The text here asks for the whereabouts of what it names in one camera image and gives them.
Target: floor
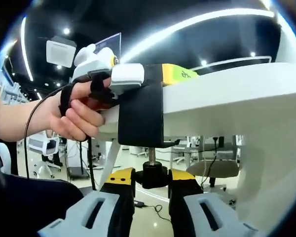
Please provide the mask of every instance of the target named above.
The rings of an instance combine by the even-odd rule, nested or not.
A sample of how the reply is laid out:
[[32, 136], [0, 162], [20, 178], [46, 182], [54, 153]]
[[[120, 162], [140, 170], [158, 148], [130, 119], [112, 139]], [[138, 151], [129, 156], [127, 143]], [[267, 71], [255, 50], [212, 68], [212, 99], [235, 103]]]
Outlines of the floor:
[[[46, 170], [41, 169], [38, 172], [37, 177], [33, 175], [33, 167], [34, 164], [41, 160], [41, 156], [28, 151], [28, 160], [29, 160], [29, 167], [30, 167], [30, 177], [31, 178], [39, 178], [39, 179], [50, 179], [49, 174]], [[148, 158], [144, 156], [135, 156], [129, 153], [129, 150], [120, 151], [116, 164], [121, 165], [118, 169], [124, 169], [128, 167], [133, 167], [136, 170], [142, 169], [142, 164], [147, 161]], [[61, 155], [61, 162], [65, 164], [64, 156]], [[163, 161], [164, 166], [169, 166], [169, 162]], [[175, 169], [185, 170], [186, 166], [184, 161], [180, 162], [179, 164], [174, 163]], [[18, 154], [18, 169], [20, 176], [26, 176], [25, 170], [25, 159], [24, 159], [24, 152], [22, 148], [19, 148]], [[88, 180], [74, 180], [71, 181], [67, 177], [66, 169], [63, 167], [61, 171], [57, 171], [53, 169], [53, 174], [55, 175], [55, 179], [61, 179], [65, 181], [69, 181], [76, 185], [79, 188], [91, 186], [90, 179]], [[100, 180], [102, 171], [101, 170], [94, 170], [94, 178], [96, 181]], [[228, 179], [217, 179], [216, 184], [219, 186], [221, 184], [226, 184], [229, 193], [233, 193], [237, 187], [238, 178], [228, 178]], [[205, 191], [209, 189], [209, 183], [206, 181]], [[157, 204], [162, 205], [162, 210], [160, 211], [160, 215], [164, 218], [170, 219], [168, 214], [168, 199], [167, 199], [167, 188], [159, 188], [159, 189], [152, 189], [152, 190], [144, 190], [141, 188], [140, 185], [137, 185], [136, 190], [136, 200], [144, 202], [146, 205], [154, 206]], [[130, 237], [135, 237], [141, 235], [142, 237], [150, 237], [150, 236], [164, 236], [164, 237], [172, 237], [173, 231], [171, 223], [160, 219], [157, 213], [154, 211], [153, 208], [146, 207], [146, 208], [136, 208], [135, 214], [133, 216], [133, 222], [130, 232]]]

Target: white desk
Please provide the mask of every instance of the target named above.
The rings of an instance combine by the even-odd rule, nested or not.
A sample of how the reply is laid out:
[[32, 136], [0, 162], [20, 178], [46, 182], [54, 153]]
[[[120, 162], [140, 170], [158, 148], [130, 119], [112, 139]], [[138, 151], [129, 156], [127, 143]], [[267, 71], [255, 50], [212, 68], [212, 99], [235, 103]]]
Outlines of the white desk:
[[[270, 231], [296, 198], [296, 65], [233, 68], [164, 92], [164, 134], [244, 135], [237, 212]], [[100, 137], [116, 138], [118, 106], [104, 113]]]

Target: chair base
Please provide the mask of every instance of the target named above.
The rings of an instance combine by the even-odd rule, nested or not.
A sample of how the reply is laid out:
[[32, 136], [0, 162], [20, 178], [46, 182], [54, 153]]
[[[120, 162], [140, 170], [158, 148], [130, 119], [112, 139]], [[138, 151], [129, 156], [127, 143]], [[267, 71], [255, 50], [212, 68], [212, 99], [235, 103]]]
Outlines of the chair base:
[[55, 175], [52, 173], [52, 171], [50, 170], [50, 168], [56, 168], [58, 169], [58, 171], [60, 172], [61, 171], [61, 167], [58, 166], [58, 165], [55, 165], [55, 164], [52, 164], [52, 163], [49, 163], [47, 161], [40, 161], [39, 163], [37, 163], [36, 165], [34, 165], [35, 168], [33, 170], [33, 175], [34, 176], [37, 176], [38, 175], [38, 171], [40, 168], [44, 167], [47, 172], [49, 173], [50, 175], [50, 178], [54, 179], [55, 178]]

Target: cable on floor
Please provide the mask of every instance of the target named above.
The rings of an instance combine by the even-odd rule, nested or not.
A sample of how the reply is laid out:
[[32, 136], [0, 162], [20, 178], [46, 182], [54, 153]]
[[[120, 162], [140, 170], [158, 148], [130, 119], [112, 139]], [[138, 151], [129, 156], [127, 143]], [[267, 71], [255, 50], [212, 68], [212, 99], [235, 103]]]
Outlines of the cable on floor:
[[156, 206], [147, 206], [147, 205], [144, 205], [144, 207], [153, 207], [153, 209], [155, 210], [155, 212], [157, 213], [158, 217], [162, 220], [166, 220], [168, 222], [171, 223], [171, 221], [167, 218], [164, 218], [160, 215], [160, 211], [162, 210], [163, 206], [161, 204], [157, 204]]
[[174, 154], [194, 154], [194, 153], [202, 153], [202, 152], [213, 152], [213, 151], [216, 151], [216, 150], [217, 149], [210, 149], [210, 150], [195, 151], [195, 152], [162, 152], [162, 151], [156, 150], [156, 152], [159, 152], [159, 153], [174, 153]]
[[167, 218], [164, 218], [160, 215], [160, 211], [162, 210], [163, 206], [161, 204], [157, 204], [156, 206], [148, 206], [148, 205], [145, 205], [144, 202], [142, 201], [136, 201], [134, 200], [134, 206], [135, 207], [138, 207], [138, 208], [143, 208], [143, 207], [153, 207], [153, 209], [155, 210], [155, 212], [157, 213], [158, 217], [162, 220], [166, 220], [166, 221], [169, 221], [171, 222], [169, 219]]

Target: yellow tape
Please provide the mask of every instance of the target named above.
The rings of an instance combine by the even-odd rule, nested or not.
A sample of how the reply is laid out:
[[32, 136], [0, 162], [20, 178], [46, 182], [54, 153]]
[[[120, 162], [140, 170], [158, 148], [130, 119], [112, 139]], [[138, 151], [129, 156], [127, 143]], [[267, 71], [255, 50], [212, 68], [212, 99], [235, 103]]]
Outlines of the yellow tape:
[[165, 85], [174, 85], [198, 77], [189, 69], [174, 64], [162, 64], [162, 77]]
[[115, 171], [113, 174], [109, 175], [106, 183], [131, 185], [132, 170], [133, 168], [127, 168]]
[[172, 180], [187, 180], [187, 179], [195, 179], [193, 175], [190, 173], [178, 170], [178, 169], [171, 169], [172, 171]]

